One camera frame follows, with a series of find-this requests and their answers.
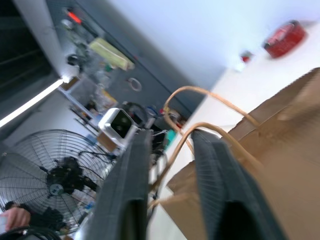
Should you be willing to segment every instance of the camera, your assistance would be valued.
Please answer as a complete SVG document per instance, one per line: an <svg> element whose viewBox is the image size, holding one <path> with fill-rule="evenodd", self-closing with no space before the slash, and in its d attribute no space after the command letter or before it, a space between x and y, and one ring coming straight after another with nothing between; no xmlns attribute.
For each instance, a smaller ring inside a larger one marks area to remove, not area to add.
<svg viewBox="0 0 320 240"><path fill-rule="evenodd" d="M98 124L101 131L118 147L125 149L138 130L137 124L121 108L111 108Z"/></svg>

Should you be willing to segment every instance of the ceiling light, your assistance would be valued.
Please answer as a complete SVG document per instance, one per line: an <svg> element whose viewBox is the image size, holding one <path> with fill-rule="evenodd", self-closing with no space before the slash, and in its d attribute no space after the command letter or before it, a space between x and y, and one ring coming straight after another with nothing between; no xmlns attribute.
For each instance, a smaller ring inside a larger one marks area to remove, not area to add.
<svg viewBox="0 0 320 240"><path fill-rule="evenodd" d="M50 93L52 93L55 89L57 89L62 83L63 83L63 79L59 79L58 81L56 81L54 84L52 84L51 86L49 86L48 88L46 88L45 90L43 90L42 92L40 92L37 96L35 96L34 98L32 98L30 101L26 102L25 104L23 104L21 107L19 107L17 110L13 111L12 113L10 113L8 116L6 116L5 118L3 118L2 120L0 120L0 128L3 127L5 124L7 124L8 122L10 122L12 119L16 118L17 116L19 116L20 114L22 114L24 111L26 111L27 109L29 109L30 107L32 107L33 105L35 105L37 102L39 102L41 99L43 99L45 96L49 95Z"/></svg>
<svg viewBox="0 0 320 240"><path fill-rule="evenodd" d="M64 83L68 84L70 82L70 78L69 77L66 77L66 76L63 76L60 78Z"/></svg>

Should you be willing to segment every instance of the paper bag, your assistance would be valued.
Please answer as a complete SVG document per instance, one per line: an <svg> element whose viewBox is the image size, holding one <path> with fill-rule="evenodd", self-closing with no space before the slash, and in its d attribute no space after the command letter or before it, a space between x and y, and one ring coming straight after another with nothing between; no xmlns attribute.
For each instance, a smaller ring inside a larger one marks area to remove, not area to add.
<svg viewBox="0 0 320 240"><path fill-rule="evenodd" d="M319 73L319 68L312 70L250 112L261 123L257 129L243 119L229 132L264 165L262 174L230 146L237 160L256 179L291 240L320 239L320 110L306 105L308 111L304 111L300 104L303 114L285 121L279 120L279 115L295 105L302 89L320 81ZM191 162L168 184L175 196L183 197L162 204L188 240L206 239L204 224L198 221L202 212L196 181Z"/></svg>

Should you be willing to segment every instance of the person's hand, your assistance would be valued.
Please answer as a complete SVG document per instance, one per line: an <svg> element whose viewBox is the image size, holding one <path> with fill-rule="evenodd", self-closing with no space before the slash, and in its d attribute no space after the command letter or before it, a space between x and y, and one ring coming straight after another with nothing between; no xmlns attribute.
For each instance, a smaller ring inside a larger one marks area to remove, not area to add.
<svg viewBox="0 0 320 240"><path fill-rule="evenodd" d="M5 230L9 231L14 228L28 226L30 222L30 213L19 207L13 207L1 214L3 217L7 217Z"/></svg>

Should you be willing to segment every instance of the red container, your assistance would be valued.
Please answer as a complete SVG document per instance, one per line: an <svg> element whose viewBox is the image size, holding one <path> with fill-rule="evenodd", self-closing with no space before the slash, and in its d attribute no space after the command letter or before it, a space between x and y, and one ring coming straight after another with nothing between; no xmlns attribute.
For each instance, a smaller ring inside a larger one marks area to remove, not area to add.
<svg viewBox="0 0 320 240"><path fill-rule="evenodd" d="M269 37L263 47L271 57L279 58L297 46L306 35L306 31L300 23L292 20Z"/></svg>

